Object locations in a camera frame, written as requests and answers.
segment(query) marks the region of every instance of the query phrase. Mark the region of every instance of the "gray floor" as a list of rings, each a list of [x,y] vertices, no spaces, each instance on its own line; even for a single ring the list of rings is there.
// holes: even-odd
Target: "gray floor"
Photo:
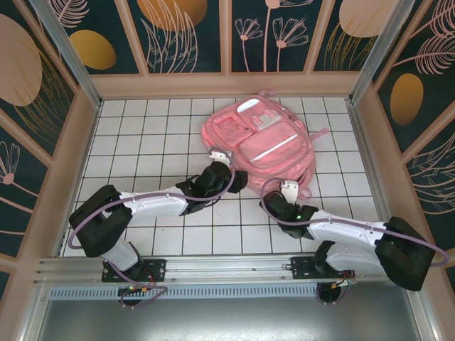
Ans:
[[[158,300],[123,310],[113,301],[54,301],[41,341],[420,340],[402,289],[359,283],[336,305],[315,298]]]

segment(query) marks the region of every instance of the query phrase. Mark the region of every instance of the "backpack pocket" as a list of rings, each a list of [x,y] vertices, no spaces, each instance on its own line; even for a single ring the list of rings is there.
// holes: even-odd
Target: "backpack pocket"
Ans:
[[[299,162],[307,149],[301,134],[285,121],[268,126],[239,145],[242,156],[254,167],[277,166],[277,173]]]
[[[234,112],[226,112],[213,118],[213,129],[221,142],[230,147],[252,135],[251,128]]]

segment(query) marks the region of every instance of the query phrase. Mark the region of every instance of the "metal plate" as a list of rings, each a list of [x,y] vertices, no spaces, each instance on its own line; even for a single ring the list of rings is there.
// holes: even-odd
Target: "metal plate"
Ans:
[[[166,275],[166,260],[165,259],[145,259],[145,266],[147,270],[151,272],[155,282],[163,282]],[[148,283],[150,278],[148,273],[142,272],[137,278],[134,279],[136,282]],[[125,282],[120,278],[114,271],[114,269],[107,263],[103,262],[103,271],[101,282],[105,283],[121,283]]]
[[[327,278],[343,278],[342,271],[329,270],[324,274],[320,274],[313,264],[313,257],[293,257],[291,264],[288,265],[292,271],[293,279],[327,279]]]

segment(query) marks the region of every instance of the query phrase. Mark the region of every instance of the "backpack strap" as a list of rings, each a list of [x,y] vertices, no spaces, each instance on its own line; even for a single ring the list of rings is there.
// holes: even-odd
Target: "backpack strap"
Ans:
[[[328,130],[327,128],[324,128],[324,129],[318,131],[317,133],[312,134],[310,136],[310,141],[313,142],[314,140],[317,140],[317,139],[321,138],[322,136],[327,135],[328,133],[330,133],[330,130]]]
[[[276,94],[277,93],[273,89],[262,89],[261,91],[259,91],[258,95],[259,96],[263,96],[263,97],[267,97],[267,96],[274,96]]]
[[[310,187],[308,187],[308,185],[304,185],[307,175],[308,172],[307,170],[305,170],[305,173],[299,180],[299,195],[297,196],[298,199],[311,199],[311,197],[313,196]]]

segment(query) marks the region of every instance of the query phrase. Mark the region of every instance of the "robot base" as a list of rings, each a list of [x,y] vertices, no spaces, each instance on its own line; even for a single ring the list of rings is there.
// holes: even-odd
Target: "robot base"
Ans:
[[[136,282],[148,283],[151,281],[151,274],[155,282],[163,282],[166,275],[166,260],[165,259],[144,259],[144,265],[141,272],[133,278]],[[123,278],[119,277],[114,269],[103,261],[103,270],[101,282],[105,283],[128,283]]]
[[[323,271],[315,267],[313,257],[292,257],[287,270],[292,271],[293,279],[339,279],[344,277],[342,271],[333,270],[327,266]]]

